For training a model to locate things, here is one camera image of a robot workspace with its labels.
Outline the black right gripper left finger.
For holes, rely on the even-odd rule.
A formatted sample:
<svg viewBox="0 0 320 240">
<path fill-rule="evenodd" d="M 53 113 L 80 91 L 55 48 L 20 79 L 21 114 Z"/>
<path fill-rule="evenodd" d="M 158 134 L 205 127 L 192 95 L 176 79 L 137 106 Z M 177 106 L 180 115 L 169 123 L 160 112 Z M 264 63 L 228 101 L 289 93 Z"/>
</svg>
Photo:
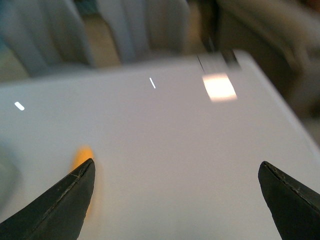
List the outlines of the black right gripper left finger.
<svg viewBox="0 0 320 240">
<path fill-rule="evenodd" d="M 89 158 L 26 207 L 0 224 L 2 240 L 76 240 L 95 184 Z"/>
</svg>

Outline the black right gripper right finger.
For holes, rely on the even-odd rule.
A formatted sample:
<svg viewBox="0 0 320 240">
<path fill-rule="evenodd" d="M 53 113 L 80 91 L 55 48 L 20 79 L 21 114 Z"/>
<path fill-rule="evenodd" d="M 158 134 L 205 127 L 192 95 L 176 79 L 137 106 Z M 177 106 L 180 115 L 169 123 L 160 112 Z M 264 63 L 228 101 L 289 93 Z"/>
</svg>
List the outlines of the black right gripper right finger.
<svg viewBox="0 0 320 240">
<path fill-rule="evenodd" d="M 258 181 L 263 198 L 283 240 L 320 238 L 320 194 L 267 161 Z"/>
</svg>

